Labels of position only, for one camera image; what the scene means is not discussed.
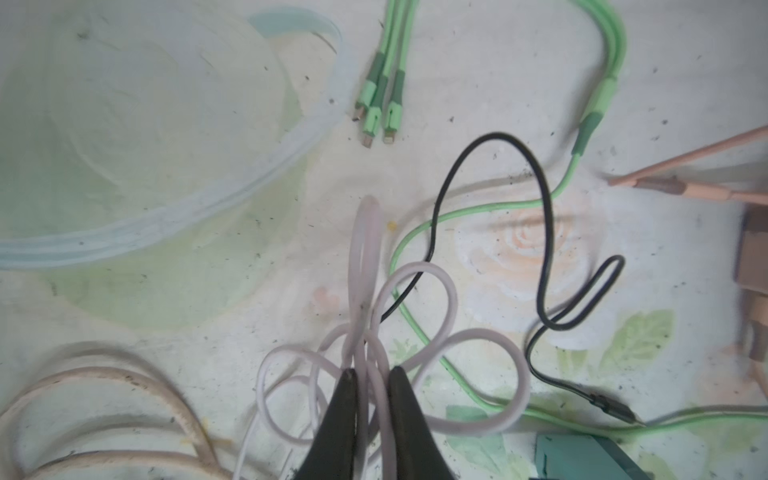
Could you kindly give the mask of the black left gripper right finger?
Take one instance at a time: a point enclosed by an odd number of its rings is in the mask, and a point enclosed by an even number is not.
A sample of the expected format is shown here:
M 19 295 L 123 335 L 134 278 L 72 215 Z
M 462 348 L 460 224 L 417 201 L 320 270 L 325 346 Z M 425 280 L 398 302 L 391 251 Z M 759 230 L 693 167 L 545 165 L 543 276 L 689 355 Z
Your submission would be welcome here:
M 396 479 L 454 480 L 445 462 L 406 371 L 394 367 L 388 379 L 389 412 L 394 434 Z

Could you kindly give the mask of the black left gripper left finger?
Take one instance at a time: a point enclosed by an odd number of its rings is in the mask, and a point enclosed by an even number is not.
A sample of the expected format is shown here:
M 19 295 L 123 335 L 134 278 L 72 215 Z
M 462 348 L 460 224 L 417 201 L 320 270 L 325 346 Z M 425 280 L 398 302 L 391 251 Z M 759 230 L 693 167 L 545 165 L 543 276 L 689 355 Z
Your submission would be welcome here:
M 341 373 L 331 402 L 294 480 L 350 480 L 353 477 L 358 381 L 353 369 Z

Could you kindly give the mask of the teal charger plug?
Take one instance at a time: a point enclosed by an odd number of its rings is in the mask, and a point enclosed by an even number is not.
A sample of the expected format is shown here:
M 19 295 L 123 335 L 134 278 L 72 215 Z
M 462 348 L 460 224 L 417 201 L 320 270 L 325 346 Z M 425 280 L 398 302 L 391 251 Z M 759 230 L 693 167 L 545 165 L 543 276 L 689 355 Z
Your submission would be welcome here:
M 537 479 L 654 478 L 614 441 L 592 435 L 539 434 L 536 438 L 535 466 Z

